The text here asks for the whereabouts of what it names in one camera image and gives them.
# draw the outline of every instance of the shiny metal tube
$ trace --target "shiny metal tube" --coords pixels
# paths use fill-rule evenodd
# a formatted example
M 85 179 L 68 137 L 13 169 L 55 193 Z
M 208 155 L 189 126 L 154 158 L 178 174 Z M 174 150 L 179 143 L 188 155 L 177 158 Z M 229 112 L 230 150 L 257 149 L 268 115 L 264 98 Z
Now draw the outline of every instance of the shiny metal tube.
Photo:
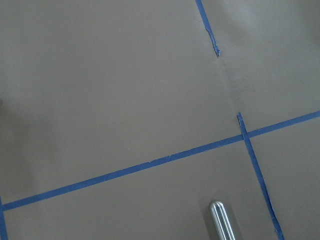
M 221 201 L 213 201 L 209 208 L 219 239 L 236 240 L 224 204 Z

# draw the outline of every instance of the metal handle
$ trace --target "metal handle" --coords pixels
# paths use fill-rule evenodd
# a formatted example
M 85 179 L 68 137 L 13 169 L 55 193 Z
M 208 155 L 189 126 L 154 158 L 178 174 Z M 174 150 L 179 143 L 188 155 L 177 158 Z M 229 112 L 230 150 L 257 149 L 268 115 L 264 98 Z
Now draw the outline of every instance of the metal handle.
M 213 201 L 209 208 L 219 239 L 236 240 L 224 204 L 221 201 Z

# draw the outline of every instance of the blue line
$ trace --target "blue line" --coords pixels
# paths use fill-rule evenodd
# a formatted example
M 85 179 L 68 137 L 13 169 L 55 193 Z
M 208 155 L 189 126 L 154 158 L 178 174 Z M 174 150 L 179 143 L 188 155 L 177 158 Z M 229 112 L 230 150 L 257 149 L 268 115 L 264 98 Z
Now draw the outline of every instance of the blue line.
M 0 238 L 1 240 L 8 240 L 6 220 L 4 215 L 4 206 L 2 205 L 1 197 L 0 197 Z
M 99 183 L 103 183 L 112 179 L 116 179 L 119 177 L 123 177 L 125 175 L 129 175 L 129 174 L 133 174 L 145 169 L 149 169 L 155 166 L 159 166 L 168 162 L 172 162 L 178 159 L 183 159 L 195 154 L 199 154 L 199 153 L 203 153 L 212 149 L 216 149 L 225 145 L 229 145 L 229 144 L 233 144 L 239 141 L 242 141 L 243 138 L 241 135 L 237 135 L 237 136 L 233 136 L 233 137 L 229 137 L 220 141 L 216 141 L 213 143 L 209 143 L 207 145 L 203 145 L 203 146 L 198 146 L 186 151 L 182 151 L 179 153 L 175 153 L 173 155 L 170 156 L 165 156 L 156 160 L 153 160 L 151 162 L 145 162 L 145 163 L 141 163 L 135 166 L 131 166 L 128 168 L 125 168 L 123 170 L 119 170 L 119 171 L 115 171 L 115 172 L 111 172 L 102 176 L 97 176 L 85 181 L 81 181 L 81 182 L 77 182 L 68 186 L 63 186 L 51 191 L 47 191 L 44 193 L 40 193 L 37 195 L 33 195 L 30 197 L 26 197 L 20 200 L 16 200 L 13 202 L 9 202 L 7 204 L 3 205 L 3 211 L 8 211 L 11 209 L 16 209 L 28 204 L 32 204 L 32 203 L 36 203 L 45 199 L 49 199 L 49 198 L 53 198 L 62 194 L 66 194 L 75 190 L 79 190 L 79 189 L 83 189 L 95 184 L 99 184 Z
M 249 156 L 251 158 L 251 162 L 252 162 L 256 177 L 258 178 L 258 181 L 259 181 L 259 184 L 260 184 L 263 196 L 264 196 L 264 200 L 265 200 L 266 205 L 268 207 L 268 210 L 269 210 L 269 213 L 270 213 L 270 216 L 271 216 L 275 231 L 276 231 L 276 233 L 278 235 L 278 239 L 279 240 L 284 240 L 285 237 L 284 237 L 283 232 L 281 230 L 281 227 L 280 227 L 279 221 L 277 219 L 275 210 L 274 210 L 274 208 L 272 206 L 271 199 L 270 199 L 270 196 L 268 194 L 268 189 L 267 189 L 267 186 L 266 186 L 266 183 L 265 183 L 264 176 L 263 176 L 263 174 L 261 172 L 261 169 L 260 169 L 256 154 L 255 154 L 254 148 L 252 147 L 249 135 L 247 133 L 247 129 L 246 129 L 246 125 L 245 125 L 244 119 L 243 119 L 243 117 L 242 117 L 240 112 L 239 112 L 237 117 L 238 117 L 238 121 L 239 121 L 239 124 L 240 124 L 240 129 L 241 129 L 241 132 L 242 132 L 244 143 L 246 145 L 246 148 L 248 150 Z
M 302 123 L 302 122 L 305 122 L 305 121 L 308 121 L 311 119 L 319 118 L 319 117 L 320 117 L 320 111 L 315 111 L 313 113 L 309 113 L 309 114 L 299 116 L 299 117 L 296 117 L 296 118 L 293 118 L 293 119 L 290 119 L 287 121 L 279 122 L 274 125 L 270 125 L 270 126 L 259 128 L 257 130 L 250 131 L 250 132 L 248 132 L 248 136 L 249 136 L 249 138 L 253 138 L 253 137 L 259 136 L 261 134 L 266 134 L 266 133 L 269 133 L 269 132 L 272 132 L 272 131 L 275 131 L 278 129 L 283 129 L 283 128 L 289 127 L 291 125 L 299 124 L 299 123 Z
M 200 12 L 204 27 L 207 30 L 207 32 L 209 33 L 211 42 L 213 44 L 214 51 L 215 51 L 217 57 L 220 57 L 220 50 L 218 48 L 217 41 L 215 39 L 214 33 L 213 33 L 212 29 L 211 29 L 210 22 L 208 20 L 205 8 L 204 8 L 201 0 L 195 0 L 195 2 L 196 2 L 196 5 L 198 6 L 198 9 L 199 9 L 199 12 Z

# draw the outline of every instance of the blue tape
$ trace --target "blue tape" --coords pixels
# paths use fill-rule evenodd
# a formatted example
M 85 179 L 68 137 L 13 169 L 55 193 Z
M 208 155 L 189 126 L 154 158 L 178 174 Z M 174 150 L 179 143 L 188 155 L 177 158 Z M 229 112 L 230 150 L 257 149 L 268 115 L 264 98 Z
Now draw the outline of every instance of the blue tape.
M 275 231 L 276 231 L 276 233 L 278 235 L 278 239 L 279 240 L 284 240 L 285 237 L 284 237 L 283 232 L 281 230 L 281 227 L 280 227 L 279 221 L 277 219 L 275 210 L 274 210 L 274 208 L 272 206 L 271 199 L 270 199 L 270 196 L 268 194 L 268 190 L 267 190 L 267 186 L 266 186 L 266 183 L 265 183 L 264 176 L 263 176 L 263 174 L 261 172 L 261 169 L 260 169 L 256 154 L 255 154 L 254 148 L 252 147 L 249 135 L 247 133 L 247 129 L 246 129 L 246 125 L 245 125 L 244 119 L 243 119 L 243 117 L 242 117 L 240 112 L 239 112 L 237 117 L 238 117 L 238 121 L 239 121 L 239 124 L 240 124 L 240 129 L 241 129 L 241 133 L 242 133 L 242 136 L 243 136 L 244 143 L 246 145 L 246 148 L 248 150 L 249 156 L 251 158 L 251 162 L 252 162 L 256 177 L 258 178 L 258 181 L 259 181 L 259 184 L 260 184 L 263 196 L 264 196 L 264 200 L 265 200 L 266 205 L 268 207 L 268 210 L 269 210 L 269 213 L 270 213 L 270 216 L 271 216 Z
M 203 146 L 198 146 L 186 151 L 182 151 L 179 153 L 175 153 L 173 155 L 170 156 L 165 156 L 150 162 L 145 162 L 145 163 L 141 163 L 135 166 L 131 166 L 128 168 L 125 168 L 123 170 L 119 170 L 119 171 L 115 171 L 115 172 L 111 172 L 102 176 L 98 176 L 98 177 L 94 177 L 85 181 L 81 181 L 81 182 L 77 182 L 68 186 L 64 186 L 64 187 L 60 187 L 51 191 L 47 191 L 44 193 L 40 193 L 37 195 L 33 195 L 30 197 L 26 197 L 20 200 L 16 200 L 13 202 L 9 202 L 7 204 L 3 205 L 3 211 L 8 211 L 11 209 L 16 209 L 28 204 L 32 204 L 32 203 L 36 203 L 45 199 L 49 199 L 49 198 L 53 198 L 62 194 L 66 194 L 75 190 L 79 190 L 79 189 L 83 189 L 95 184 L 99 184 L 102 182 L 106 182 L 112 179 L 116 179 L 119 177 L 123 177 L 125 175 L 129 175 L 129 174 L 133 174 L 145 169 L 149 169 L 158 165 L 162 165 L 168 162 L 172 162 L 178 159 L 183 159 L 195 154 L 199 154 L 199 153 L 203 153 L 212 149 L 216 149 L 225 145 L 229 145 L 229 144 L 233 144 L 239 141 L 242 141 L 243 138 L 241 135 L 237 135 L 237 136 L 233 136 L 233 137 L 229 137 L 220 141 L 216 141 L 213 143 L 209 143 L 207 145 L 203 145 Z
M 250 131 L 250 132 L 248 132 L 248 136 L 249 136 L 249 138 L 253 138 L 253 137 L 259 136 L 261 134 L 266 134 L 266 133 L 269 133 L 269 132 L 272 132 L 272 131 L 275 131 L 278 129 L 283 129 L 283 128 L 289 127 L 291 125 L 299 124 L 299 123 L 302 123 L 302 122 L 305 122 L 305 121 L 308 121 L 311 119 L 319 118 L 319 117 L 320 117 L 320 111 L 315 111 L 313 113 L 309 113 L 309 114 L 299 116 L 299 117 L 296 117 L 296 118 L 293 118 L 293 119 L 290 119 L 287 121 L 279 122 L 274 125 L 270 125 L 270 126 L 259 128 L 257 130 Z
M 1 202 L 1 197 L 0 197 L 0 239 L 8 240 L 6 220 L 4 215 L 4 207 Z
M 211 42 L 213 44 L 214 51 L 215 51 L 217 57 L 220 57 L 220 50 L 218 48 L 217 41 L 215 39 L 214 33 L 213 33 L 212 29 L 211 29 L 211 26 L 210 26 L 210 23 L 209 23 L 205 8 L 204 8 L 201 0 L 195 0 L 195 2 L 196 2 L 196 5 L 198 6 L 198 9 L 199 9 L 199 12 L 200 12 L 204 27 L 207 30 L 207 32 L 209 33 Z

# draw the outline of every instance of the gray surface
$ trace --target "gray surface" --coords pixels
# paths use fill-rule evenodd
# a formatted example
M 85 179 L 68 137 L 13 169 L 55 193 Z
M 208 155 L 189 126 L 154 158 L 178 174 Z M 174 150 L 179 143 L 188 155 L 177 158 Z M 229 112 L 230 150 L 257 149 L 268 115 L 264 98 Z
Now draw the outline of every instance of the gray surface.
M 248 130 L 320 106 L 320 1 L 203 0 Z
M 1 8 L 4 203 L 240 133 L 195 2 Z
M 251 139 L 284 236 L 320 236 L 320 119 Z
M 238 142 L 5 213 L 12 240 L 217 240 L 209 203 L 226 203 L 237 239 L 277 236 Z

